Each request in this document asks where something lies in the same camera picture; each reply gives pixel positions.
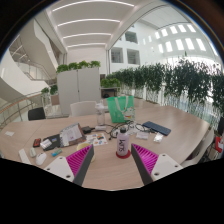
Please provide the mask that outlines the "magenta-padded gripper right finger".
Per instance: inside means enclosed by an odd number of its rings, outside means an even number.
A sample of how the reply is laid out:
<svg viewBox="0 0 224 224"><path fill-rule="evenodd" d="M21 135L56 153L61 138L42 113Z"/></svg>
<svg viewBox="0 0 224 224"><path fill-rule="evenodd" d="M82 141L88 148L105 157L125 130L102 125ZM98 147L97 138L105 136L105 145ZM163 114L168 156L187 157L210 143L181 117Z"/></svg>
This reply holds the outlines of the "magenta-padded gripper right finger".
<svg viewBox="0 0 224 224"><path fill-rule="evenodd" d="M182 166L166 153L156 154L137 144L131 145L131 154L144 185L182 169Z"/></svg>

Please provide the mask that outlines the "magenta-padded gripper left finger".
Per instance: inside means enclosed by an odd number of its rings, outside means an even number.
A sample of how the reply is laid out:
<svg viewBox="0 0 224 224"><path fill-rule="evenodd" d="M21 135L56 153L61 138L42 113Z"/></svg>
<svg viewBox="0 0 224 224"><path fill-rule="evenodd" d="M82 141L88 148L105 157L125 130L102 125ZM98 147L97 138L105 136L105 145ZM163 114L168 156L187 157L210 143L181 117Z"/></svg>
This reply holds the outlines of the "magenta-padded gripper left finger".
<svg viewBox="0 0 224 224"><path fill-rule="evenodd" d="M88 145L68 157L59 156L44 170L81 186L93 156L94 147Z"/></svg>

